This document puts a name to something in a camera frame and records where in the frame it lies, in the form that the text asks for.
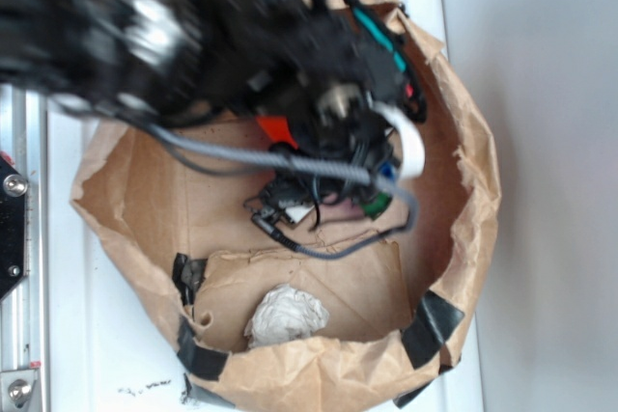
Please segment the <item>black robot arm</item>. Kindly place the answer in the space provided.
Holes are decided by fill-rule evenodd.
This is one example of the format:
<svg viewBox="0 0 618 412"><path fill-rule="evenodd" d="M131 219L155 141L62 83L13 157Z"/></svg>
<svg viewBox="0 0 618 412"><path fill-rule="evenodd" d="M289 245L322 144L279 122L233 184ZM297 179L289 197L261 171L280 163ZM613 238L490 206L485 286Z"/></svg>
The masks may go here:
<svg viewBox="0 0 618 412"><path fill-rule="evenodd" d="M290 206L351 202L369 218L424 149L396 155L392 131L426 117L401 39L365 0L1 0L1 80L77 118L119 121L183 165L271 170L257 225L278 236Z"/></svg>

